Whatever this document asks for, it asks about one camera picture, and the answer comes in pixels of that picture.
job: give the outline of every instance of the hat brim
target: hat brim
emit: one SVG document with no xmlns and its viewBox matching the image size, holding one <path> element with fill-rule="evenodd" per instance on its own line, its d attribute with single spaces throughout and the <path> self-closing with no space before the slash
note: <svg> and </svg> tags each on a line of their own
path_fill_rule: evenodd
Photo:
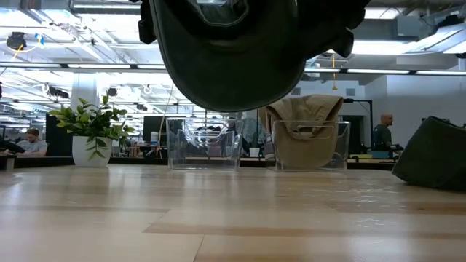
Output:
<svg viewBox="0 0 466 262">
<path fill-rule="evenodd" d="M 294 0 L 273 1 L 262 25 L 232 41 L 193 35 L 165 1 L 151 0 L 154 28 L 167 71 L 191 102 L 212 111 L 248 111 L 283 98 L 300 80 L 305 59 L 280 64 L 295 33 Z"/>
</svg>

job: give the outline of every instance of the tan cloth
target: tan cloth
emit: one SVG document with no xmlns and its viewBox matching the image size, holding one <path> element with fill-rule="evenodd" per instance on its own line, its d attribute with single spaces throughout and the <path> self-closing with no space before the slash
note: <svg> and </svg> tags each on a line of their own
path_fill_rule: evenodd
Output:
<svg viewBox="0 0 466 262">
<path fill-rule="evenodd" d="M 277 161 L 296 169 L 329 163 L 338 139 L 338 112 L 342 105 L 342 97 L 310 95 L 285 98 L 259 109 L 266 130 L 272 134 L 274 128 Z"/>
</svg>

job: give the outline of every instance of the table surface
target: table surface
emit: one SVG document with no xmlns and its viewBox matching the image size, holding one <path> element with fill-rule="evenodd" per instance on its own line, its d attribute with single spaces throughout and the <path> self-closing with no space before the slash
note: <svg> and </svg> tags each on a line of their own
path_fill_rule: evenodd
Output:
<svg viewBox="0 0 466 262">
<path fill-rule="evenodd" d="M 466 194 L 386 171 L 0 174 L 2 262 L 466 261 Z"/>
</svg>

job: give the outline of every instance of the man sitting at desk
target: man sitting at desk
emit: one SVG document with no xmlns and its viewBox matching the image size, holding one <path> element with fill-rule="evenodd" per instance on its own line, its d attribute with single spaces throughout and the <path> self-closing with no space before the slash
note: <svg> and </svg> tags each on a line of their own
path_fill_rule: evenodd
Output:
<svg viewBox="0 0 466 262">
<path fill-rule="evenodd" d="M 24 153 L 17 153 L 17 156 L 45 156 L 47 153 L 47 143 L 39 140 L 39 131 L 35 128 L 29 129 L 26 132 L 26 140 L 20 141 L 17 145 L 26 150 Z"/>
</svg>

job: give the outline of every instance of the man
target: man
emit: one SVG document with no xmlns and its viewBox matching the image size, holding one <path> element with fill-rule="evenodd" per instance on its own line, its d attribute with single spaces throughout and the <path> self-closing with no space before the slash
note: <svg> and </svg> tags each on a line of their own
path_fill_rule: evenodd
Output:
<svg viewBox="0 0 466 262">
<path fill-rule="evenodd" d="M 18 146 L 22 147 L 26 152 L 17 153 L 17 156 L 45 156 L 47 153 L 47 143 L 39 140 L 39 131 L 31 128 L 26 132 L 26 140 L 20 141 Z"/>
<path fill-rule="evenodd" d="M 392 144 L 392 132 L 388 129 L 393 125 L 392 114 L 382 114 L 380 116 L 380 124 L 374 128 L 374 150 L 376 151 L 390 151 Z"/>
</svg>

